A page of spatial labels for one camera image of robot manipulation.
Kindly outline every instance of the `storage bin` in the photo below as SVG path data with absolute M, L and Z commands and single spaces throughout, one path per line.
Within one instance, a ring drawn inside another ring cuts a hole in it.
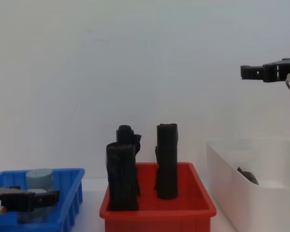
M 20 186 L 27 189 L 26 172 L 4 171 L 0 173 L 0 187 Z M 60 190 L 60 200 L 45 223 L 18 224 L 17 212 L 0 215 L 0 232 L 70 232 L 75 216 L 83 202 L 82 178 L 84 169 L 54 169 L 54 189 Z
M 191 163 L 178 163 L 178 197 L 157 198 L 156 163 L 137 163 L 139 211 L 110 211 L 109 189 L 100 208 L 105 232 L 210 232 L 216 208 Z
M 290 142 L 207 142 L 211 193 L 239 232 L 290 232 Z M 252 172 L 259 185 L 237 171 Z

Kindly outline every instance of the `white plastic bin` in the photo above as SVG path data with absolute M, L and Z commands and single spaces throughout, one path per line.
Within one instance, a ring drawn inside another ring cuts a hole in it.
M 290 232 L 290 142 L 207 142 L 210 189 L 239 232 Z M 252 172 L 259 185 L 237 171 Z

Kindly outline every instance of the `white table surface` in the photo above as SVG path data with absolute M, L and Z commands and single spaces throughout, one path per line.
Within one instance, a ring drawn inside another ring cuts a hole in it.
M 76 216 L 72 232 L 104 232 L 104 219 L 100 218 L 99 211 L 107 184 L 107 179 L 83 179 L 83 204 Z M 212 199 L 217 215 L 211 219 L 211 232 L 237 232 L 215 199 Z

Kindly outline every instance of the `blue plastic bin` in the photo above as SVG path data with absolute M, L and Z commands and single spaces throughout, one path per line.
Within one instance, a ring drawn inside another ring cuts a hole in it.
M 26 172 L 4 171 L 0 173 L 0 187 L 20 186 L 27 189 Z M 45 223 L 18 224 L 17 212 L 0 215 L 0 232 L 70 232 L 75 216 L 83 202 L 82 178 L 84 169 L 54 169 L 54 189 L 60 190 L 60 200 L 55 211 Z

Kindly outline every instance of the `red plastic bin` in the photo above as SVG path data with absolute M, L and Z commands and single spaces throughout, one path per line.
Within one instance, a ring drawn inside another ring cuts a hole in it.
M 156 163 L 137 163 L 141 197 L 139 211 L 110 211 L 107 188 L 100 208 L 105 232 L 210 232 L 216 208 L 193 164 L 178 163 L 178 197 L 157 198 Z

